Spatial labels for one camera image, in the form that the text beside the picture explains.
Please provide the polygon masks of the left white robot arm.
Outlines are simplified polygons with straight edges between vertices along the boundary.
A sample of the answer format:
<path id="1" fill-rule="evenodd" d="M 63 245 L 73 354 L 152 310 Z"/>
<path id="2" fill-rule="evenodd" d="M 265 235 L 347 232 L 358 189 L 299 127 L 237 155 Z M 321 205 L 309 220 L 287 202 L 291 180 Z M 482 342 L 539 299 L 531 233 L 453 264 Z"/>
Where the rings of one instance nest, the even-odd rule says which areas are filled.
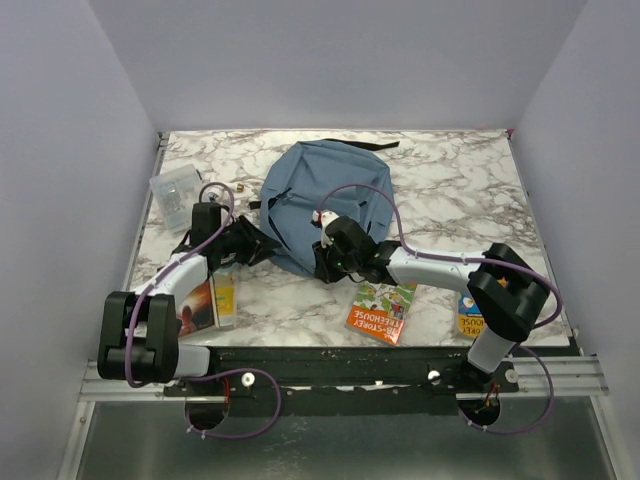
<path id="1" fill-rule="evenodd" d="M 169 263 L 133 291 L 114 291 L 105 300 L 97 370 L 106 380 L 140 388 L 187 378 L 201 395 L 222 380 L 206 347 L 179 344 L 179 306 L 213 273 L 234 264 L 253 266 L 276 253 L 280 243 L 245 216 L 219 203 L 193 205 L 191 228 Z"/>

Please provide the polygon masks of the orange treehouse book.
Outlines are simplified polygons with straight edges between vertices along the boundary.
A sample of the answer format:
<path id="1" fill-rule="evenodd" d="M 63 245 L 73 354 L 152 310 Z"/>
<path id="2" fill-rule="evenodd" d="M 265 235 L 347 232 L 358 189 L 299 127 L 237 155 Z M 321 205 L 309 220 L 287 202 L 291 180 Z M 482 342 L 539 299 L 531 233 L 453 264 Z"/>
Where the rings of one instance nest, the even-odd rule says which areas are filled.
<path id="1" fill-rule="evenodd" d="M 346 317 L 348 328 L 390 346 L 396 346 L 404 329 L 417 285 L 359 284 Z"/>

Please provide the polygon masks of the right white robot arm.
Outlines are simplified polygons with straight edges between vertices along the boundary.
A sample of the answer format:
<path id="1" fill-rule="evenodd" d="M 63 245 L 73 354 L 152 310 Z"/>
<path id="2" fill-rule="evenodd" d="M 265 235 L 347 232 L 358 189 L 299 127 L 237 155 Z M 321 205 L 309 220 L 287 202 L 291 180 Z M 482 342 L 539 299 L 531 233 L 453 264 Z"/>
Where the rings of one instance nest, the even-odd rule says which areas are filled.
<path id="1" fill-rule="evenodd" d="M 420 252 L 401 241 L 374 241 L 353 219 L 332 211 L 312 214 L 320 229 L 313 244 L 314 276 L 325 283 L 357 275 L 381 285 L 427 285 L 471 297 L 485 327 L 460 367 L 460 379 L 480 392 L 496 380 L 504 357 L 534 329 L 557 291 L 516 252 L 494 243 L 479 254 Z"/>

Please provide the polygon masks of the blue student backpack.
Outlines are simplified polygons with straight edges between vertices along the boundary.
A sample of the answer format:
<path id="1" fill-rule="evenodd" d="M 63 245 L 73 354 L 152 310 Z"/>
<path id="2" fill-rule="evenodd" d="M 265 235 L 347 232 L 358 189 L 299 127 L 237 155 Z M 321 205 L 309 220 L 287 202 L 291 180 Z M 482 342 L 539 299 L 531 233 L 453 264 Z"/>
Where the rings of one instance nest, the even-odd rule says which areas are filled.
<path id="1" fill-rule="evenodd" d="M 294 275 L 313 275 L 312 244 L 320 230 L 312 214 L 318 207 L 348 216 L 374 241 L 384 240 L 393 218 L 384 197 L 393 190 L 390 167 L 376 153 L 398 145 L 322 139 L 291 146 L 269 169 L 260 199 L 250 204 L 259 211 L 259 229 L 281 244 L 271 262 Z"/>

